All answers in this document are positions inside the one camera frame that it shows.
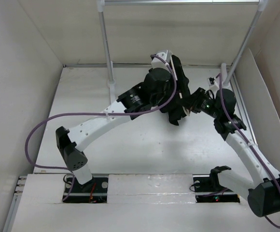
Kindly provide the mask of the black trousers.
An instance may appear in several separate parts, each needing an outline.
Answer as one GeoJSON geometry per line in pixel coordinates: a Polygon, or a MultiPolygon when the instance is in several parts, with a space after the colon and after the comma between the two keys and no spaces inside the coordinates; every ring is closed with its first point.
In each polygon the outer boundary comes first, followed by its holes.
{"type": "MultiPolygon", "coordinates": [[[[178,78],[179,90],[182,93],[182,98],[187,97],[190,95],[190,89],[188,87],[189,79],[184,74],[181,60],[175,55],[172,55],[171,58],[173,59],[174,68],[178,78]]],[[[173,80],[173,76],[169,72],[169,70],[167,71],[162,68],[151,68],[149,70],[149,73],[145,77],[145,83],[147,94],[152,90],[166,91],[172,89],[173,91],[176,91],[174,97],[171,98],[171,101],[159,110],[161,113],[168,114],[168,120],[170,124],[178,126],[179,120],[186,117],[186,115],[182,109],[182,106],[179,105],[180,98],[177,92],[176,80],[173,80]]]]}

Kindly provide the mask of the cream clothes hanger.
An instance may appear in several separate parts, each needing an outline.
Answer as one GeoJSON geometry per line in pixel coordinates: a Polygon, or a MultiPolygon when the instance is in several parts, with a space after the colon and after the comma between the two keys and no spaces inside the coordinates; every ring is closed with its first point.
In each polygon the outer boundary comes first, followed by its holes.
{"type": "MultiPolygon", "coordinates": [[[[171,63],[171,67],[172,67],[173,72],[174,72],[174,76],[175,76],[175,80],[176,80],[176,84],[177,84],[177,92],[178,92],[179,98],[182,99],[182,93],[179,90],[178,78],[177,78],[177,74],[176,74],[176,71],[175,71],[175,68],[174,68],[174,63],[173,63],[172,58],[170,58],[170,63],[171,63]]],[[[182,106],[182,109],[183,109],[186,116],[190,116],[190,111],[189,110],[187,110],[184,106],[182,106]]]]}

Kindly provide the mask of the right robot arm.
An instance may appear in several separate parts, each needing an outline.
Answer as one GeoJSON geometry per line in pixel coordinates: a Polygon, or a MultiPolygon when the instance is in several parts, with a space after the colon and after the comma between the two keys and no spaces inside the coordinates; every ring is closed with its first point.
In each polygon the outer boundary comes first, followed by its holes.
{"type": "Polygon", "coordinates": [[[184,100],[185,107],[193,113],[203,112],[213,117],[216,131],[236,152],[251,176],[248,180],[228,166],[217,166],[210,172],[210,187],[230,189],[248,202],[256,216],[267,217],[280,212],[280,172],[247,138],[246,126],[235,114],[236,104],[235,94],[224,88],[217,91],[215,98],[198,88],[184,100]]]}

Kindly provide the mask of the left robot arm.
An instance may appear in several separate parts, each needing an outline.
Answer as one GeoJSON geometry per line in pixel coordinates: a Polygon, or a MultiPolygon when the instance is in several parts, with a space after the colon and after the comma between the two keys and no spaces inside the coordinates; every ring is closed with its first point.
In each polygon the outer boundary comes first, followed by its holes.
{"type": "Polygon", "coordinates": [[[56,146],[81,191],[90,191],[96,182],[84,150],[115,127],[167,107],[177,86],[173,68],[152,68],[143,82],[119,95],[102,112],[90,113],[90,119],[73,128],[56,130],[56,146]]]}

